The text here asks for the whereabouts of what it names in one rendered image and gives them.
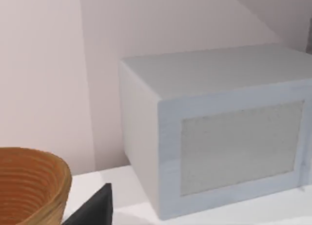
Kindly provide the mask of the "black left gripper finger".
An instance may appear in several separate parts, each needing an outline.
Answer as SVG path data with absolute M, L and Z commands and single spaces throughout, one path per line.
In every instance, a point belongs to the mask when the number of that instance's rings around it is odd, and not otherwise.
M 107 183 L 62 225 L 112 225 L 113 211 L 112 184 Z

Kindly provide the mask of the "woven wicker basket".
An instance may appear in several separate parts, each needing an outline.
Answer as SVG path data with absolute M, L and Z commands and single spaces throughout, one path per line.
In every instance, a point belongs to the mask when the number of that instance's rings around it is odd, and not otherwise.
M 72 184 L 60 157 L 0 147 L 0 225 L 61 225 Z

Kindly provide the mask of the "pale microwave oven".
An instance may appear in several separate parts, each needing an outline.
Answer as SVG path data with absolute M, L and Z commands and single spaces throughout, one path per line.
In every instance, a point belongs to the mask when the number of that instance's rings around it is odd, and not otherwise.
M 157 216 L 160 102 L 309 79 L 312 79 L 312 55 L 278 44 L 121 60 L 119 90 L 124 151 Z

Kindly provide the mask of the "microwave oven door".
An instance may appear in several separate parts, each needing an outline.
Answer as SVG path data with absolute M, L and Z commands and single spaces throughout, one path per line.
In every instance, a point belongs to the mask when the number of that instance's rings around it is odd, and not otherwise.
M 312 183 L 312 79 L 158 104 L 162 220 Z

